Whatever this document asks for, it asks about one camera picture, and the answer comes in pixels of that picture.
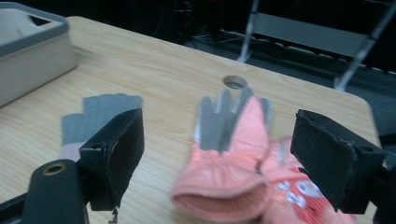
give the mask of gray glove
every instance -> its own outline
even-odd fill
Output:
[[[252,96],[252,89],[244,88],[233,104],[230,92],[222,91],[216,107],[213,106],[209,97],[202,99],[194,133],[195,140],[200,143],[202,150],[214,149],[221,152],[228,149],[239,115]],[[261,98],[261,103],[268,132],[272,116],[271,102],[266,98]]]

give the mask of hole in table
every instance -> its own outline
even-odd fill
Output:
[[[223,79],[223,83],[227,87],[229,87],[231,89],[236,89],[236,90],[243,89],[248,85],[247,81],[244,78],[242,78],[240,76],[236,76],[236,75],[231,75],[231,76],[225,77]]]

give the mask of gray container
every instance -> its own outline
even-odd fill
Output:
[[[64,17],[0,3],[0,106],[77,66],[68,31]]]

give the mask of printed cartoon design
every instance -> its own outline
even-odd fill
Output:
[[[309,179],[285,180],[278,182],[277,187],[285,191],[285,199],[293,204],[301,221],[318,224],[323,209],[331,206],[319,188]]]

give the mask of wooden table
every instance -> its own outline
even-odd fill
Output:
[[[357,96],[96,21],[69,21],[78,67],[0,108],[0,203],[24,193],[33,170],[57,158],[61,117],[81,112],[82,98],[104,93],[144,99],[146,151],[121,203],[120,223],[205,223],[177,210],[169,193],[191,153],[199,100],[227,89],[228,75],[272,100],[273,138],[292,134],[301,108],[379,146],[370,106]],[[373,211],[359,223],[371,223]],[[90,212],[91,223],[110,217]]]

